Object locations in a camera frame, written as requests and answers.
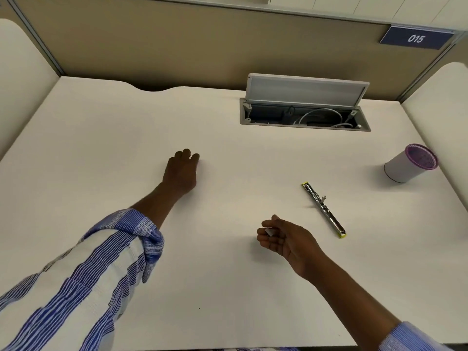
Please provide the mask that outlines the person's right forearm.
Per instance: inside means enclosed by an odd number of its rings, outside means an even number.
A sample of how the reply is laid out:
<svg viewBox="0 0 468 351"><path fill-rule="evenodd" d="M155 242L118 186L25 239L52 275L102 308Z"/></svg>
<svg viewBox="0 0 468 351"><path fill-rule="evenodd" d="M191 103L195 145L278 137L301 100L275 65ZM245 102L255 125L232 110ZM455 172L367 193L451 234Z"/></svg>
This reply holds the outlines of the person's right forearm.
<svg viewBox="0 0 468 351"><path fill-rule="evenodd" d="M307 261L307 279L319 291L356 344L377 351L401 321L324 253Z"/></svg>

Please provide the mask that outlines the person's left hand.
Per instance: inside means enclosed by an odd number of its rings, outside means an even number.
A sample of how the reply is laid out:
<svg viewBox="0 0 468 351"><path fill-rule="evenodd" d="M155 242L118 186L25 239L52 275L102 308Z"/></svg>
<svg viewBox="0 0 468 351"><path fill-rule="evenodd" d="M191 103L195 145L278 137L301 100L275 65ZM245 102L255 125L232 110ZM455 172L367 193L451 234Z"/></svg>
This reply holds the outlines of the person's left hand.
<svg viewBox="0 0 468 351"><path fill-rule="evenodd" d="M174 156L169 158L162 182L177 184L184 191L185 195L196 187L197 166L179 166L174 163Z"/></svg>

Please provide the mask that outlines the beige desk partition panel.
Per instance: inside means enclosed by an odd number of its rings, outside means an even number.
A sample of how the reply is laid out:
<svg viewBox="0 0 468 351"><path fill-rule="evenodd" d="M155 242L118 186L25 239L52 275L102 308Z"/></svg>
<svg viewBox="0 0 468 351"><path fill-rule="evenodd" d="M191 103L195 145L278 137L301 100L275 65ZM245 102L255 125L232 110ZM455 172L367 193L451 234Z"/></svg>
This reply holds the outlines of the beige desk partition panel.
<svg viewBox="0 0 468 351"><path fill-rule="evenodd" d="M250 73L367 81L401 100L458 42L384 45L390 25L176 0L0 0L59 76L245 90Z"/></svg>

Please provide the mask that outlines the blue number sign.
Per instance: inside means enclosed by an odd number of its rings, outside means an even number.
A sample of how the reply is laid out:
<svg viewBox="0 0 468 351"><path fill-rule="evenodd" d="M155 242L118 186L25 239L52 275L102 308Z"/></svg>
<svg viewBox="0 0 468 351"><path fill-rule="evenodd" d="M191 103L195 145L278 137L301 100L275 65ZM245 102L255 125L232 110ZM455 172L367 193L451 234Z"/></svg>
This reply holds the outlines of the blue number sign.
<svg viewBox="0 0 468 351"><path fill-rule="evenodd" d="M391 25L379 44L440 50L453 36L453 31Z"/></svg>

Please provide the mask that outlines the metal tool with yellow ends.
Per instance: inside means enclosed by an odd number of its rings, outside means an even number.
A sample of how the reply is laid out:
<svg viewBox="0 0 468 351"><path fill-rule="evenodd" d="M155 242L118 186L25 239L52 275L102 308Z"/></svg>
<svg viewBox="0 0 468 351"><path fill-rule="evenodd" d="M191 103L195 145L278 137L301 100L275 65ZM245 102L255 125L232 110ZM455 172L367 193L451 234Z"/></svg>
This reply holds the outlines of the metal tool with yellow ends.
<svg viewBox="0 0 468 351"><path fill-rule="evenodd" d="M308 182L302 183L302 187L307 192L307 194L311 196L312 200L316 203L318 209L324 215L325 219L334 228L338 237L346 237L346 230L343 228L342 224L339 223L339 221L336 219L336 217L332 214L330 209L325 204L326 196L319 196L319 194L312 188L312 186Z"/></svg>

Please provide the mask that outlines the blue striped left shirt sleeve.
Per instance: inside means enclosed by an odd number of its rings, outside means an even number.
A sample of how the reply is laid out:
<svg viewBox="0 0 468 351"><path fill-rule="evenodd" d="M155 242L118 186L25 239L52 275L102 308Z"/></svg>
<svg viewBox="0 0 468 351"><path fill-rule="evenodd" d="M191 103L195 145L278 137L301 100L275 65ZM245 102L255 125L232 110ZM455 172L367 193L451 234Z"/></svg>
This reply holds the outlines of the blue striped left shirt sleeve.
<svg viewBox="0 0 468 351"><path fill-rule="evenodd" d="M163 248L142 213L110 214L0 296L0 351L111 351L116 322Z"/></svg>

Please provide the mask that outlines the white cylinder with purple lid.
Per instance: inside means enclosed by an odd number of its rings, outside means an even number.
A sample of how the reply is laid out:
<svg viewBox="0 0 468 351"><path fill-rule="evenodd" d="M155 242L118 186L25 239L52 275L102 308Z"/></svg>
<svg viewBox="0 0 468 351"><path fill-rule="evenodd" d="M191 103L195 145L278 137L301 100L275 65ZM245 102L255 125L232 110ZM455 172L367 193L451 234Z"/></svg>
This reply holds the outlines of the white cylinder with purple lid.
<svg viewBox="0 0 468 351"><path fill-rule="evenodd" d="M396 183L407 183L411 179L439 166L436 154L421 144L409 144L393 159L384 164L387 177Z"/></svg>

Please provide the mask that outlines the white side divider panel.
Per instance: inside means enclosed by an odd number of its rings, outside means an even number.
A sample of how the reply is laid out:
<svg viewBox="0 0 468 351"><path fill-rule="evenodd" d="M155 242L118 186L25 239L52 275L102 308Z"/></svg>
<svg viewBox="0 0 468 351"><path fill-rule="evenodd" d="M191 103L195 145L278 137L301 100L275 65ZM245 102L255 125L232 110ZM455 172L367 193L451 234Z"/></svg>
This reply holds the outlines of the white side divider panel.
<svg viewBox="0 0 468 351"><path fill-rule="evenodd" d="M444 65L402 107L468 211L468 67Z"/></svg>
<svg viewBox="0 0 468 351"><path fill-rule="evenodd" d="M0 160L58 80L26 33L0 19Z"/></svg>

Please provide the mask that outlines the blue striped right shirt sleeve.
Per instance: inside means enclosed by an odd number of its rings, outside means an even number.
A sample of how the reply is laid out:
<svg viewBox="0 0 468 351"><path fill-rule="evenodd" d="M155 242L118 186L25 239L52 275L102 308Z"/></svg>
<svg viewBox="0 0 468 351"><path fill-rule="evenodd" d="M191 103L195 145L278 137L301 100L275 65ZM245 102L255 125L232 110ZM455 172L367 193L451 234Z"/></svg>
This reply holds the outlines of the blue striped right shirt sleeve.
<svg viewBox="0 0 468 351"><path fill-rule="evenodd" d="M419 330L409 322L401 322L380 343L378 351L454 351Z"/></svg>

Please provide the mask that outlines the person's left forearm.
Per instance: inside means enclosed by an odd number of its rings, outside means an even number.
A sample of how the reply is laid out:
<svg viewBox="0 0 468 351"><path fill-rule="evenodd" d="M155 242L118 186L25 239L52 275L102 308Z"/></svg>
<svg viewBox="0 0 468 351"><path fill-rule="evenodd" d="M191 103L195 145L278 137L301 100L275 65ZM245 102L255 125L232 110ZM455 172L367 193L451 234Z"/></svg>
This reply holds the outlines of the person's left forearm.
<svg viewBox="0 0 468 351"><path fill-rule="evenodd" d="M177 184L161 182L152 192L130 206L161 229L174 205L185 195Z"/></svg>

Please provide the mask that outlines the person's right hand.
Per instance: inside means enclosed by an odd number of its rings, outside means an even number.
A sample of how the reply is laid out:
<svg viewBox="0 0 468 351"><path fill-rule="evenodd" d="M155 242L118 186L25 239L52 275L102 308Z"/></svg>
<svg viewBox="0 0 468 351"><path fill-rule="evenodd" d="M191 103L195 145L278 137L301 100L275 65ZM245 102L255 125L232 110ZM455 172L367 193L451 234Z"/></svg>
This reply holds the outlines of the person's right hand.
<svg viewBox="0 0 468 351"><path fill-rule="evenodd" d="M264 229L268 227L272 227L272 218L263 221L262 227L256 231L260 245L282 256L297 275L315 284L327 257L311 232L295 224L294 230L275 229L276 235L270 237Z"/></svg>

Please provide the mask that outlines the blue striped shirt sleeve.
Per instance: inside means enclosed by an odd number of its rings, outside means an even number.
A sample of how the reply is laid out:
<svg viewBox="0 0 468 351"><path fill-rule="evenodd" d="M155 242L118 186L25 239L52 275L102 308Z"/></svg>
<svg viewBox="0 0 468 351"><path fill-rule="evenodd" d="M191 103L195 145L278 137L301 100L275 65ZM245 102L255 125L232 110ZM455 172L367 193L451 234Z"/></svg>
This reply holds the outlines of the blue striped shirt sleeve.
<svg viewBox="0 0 468 351"><path fill-rule="evenodd" d="M111 351L116 322L163 248L142 213L110 214L0 296L0 351Z"/></svg>
<svg viewBox="0 0 468 351"><path fill-rule="evenodd" d="M401 322L380 343L378 351L454 351L419 330L409 322Z"/></svg>

